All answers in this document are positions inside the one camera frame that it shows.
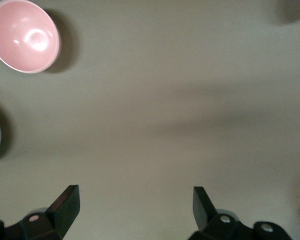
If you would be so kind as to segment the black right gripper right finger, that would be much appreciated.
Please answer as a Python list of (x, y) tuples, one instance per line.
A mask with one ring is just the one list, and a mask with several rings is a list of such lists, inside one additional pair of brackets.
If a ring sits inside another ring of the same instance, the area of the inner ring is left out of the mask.
[(193, 215), (198, 231), (195, 240), (290, 240), (279, 225), (258, 221), (252, 228), (245, 226), (230, 211), (218, 211), (203, 187), (193, 190)]

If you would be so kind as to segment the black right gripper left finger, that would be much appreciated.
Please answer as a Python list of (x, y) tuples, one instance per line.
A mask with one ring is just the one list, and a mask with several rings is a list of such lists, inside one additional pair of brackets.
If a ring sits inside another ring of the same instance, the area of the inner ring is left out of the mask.
[(70, 185), (47, 209), (9, 227), (0, 220), (0, 240), (62, 240), (80, 213), (80, 188)]

